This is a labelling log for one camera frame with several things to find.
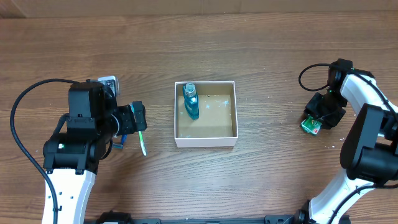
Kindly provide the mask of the blue mouthwash bottle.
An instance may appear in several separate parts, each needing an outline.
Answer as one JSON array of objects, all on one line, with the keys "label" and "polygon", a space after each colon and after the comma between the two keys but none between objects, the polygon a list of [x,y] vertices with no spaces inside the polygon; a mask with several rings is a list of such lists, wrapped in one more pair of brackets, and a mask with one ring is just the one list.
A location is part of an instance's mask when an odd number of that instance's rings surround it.
[{"label": "blue mouthwash bottle", "polygon": [[199,102],[196,86],[193,83],[186,83],[183,86],[184,106],[192,120],[199,118]]}]

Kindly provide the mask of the green white packet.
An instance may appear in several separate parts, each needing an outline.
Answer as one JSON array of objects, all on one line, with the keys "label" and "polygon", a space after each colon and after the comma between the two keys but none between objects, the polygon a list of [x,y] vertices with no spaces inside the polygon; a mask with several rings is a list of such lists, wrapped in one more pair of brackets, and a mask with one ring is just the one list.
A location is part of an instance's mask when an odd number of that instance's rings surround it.
[{"label": "green white packet", "polygon": [[309,134],[312,134],[314,136],[316,136],[319,132],[319,130],[321,129],[321,122],[317,121],[316,119],[314,119],[313,117],[309,116],[307,118],[305,118],[302,122],[301,122],[301,128]]}]

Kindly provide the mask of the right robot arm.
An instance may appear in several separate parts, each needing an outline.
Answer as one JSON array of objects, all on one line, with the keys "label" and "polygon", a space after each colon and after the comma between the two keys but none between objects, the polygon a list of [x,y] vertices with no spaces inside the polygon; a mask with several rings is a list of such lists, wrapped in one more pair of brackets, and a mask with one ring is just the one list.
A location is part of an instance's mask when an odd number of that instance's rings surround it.
[{"label": "right robot arm", "polygon": [[341,169],[316,197],[307,201],[289,223],[349,223],[345,213],[374,189],[395,189],[397,180],[397,106],[376,84],[374,75],[339,58],[325,65],[328,80],[305,106],[302,129],[312,135],[334,128],[350,105],[356,119],[340,152]]}]

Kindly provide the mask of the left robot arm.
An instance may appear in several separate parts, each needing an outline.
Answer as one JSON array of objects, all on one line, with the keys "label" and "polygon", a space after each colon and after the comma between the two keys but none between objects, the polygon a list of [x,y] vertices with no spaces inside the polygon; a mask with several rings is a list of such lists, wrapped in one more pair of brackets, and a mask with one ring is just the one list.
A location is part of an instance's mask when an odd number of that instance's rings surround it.
[{"label": "left robot arm", "polygon": [[69,113],[44,144],[44,169],[55,191],[45,189],[42,223],[83,223],[100,160],[113,137],[147,128],[141,101],[119,106],[115,91],[99,81],[78,82],[68,91]]}]

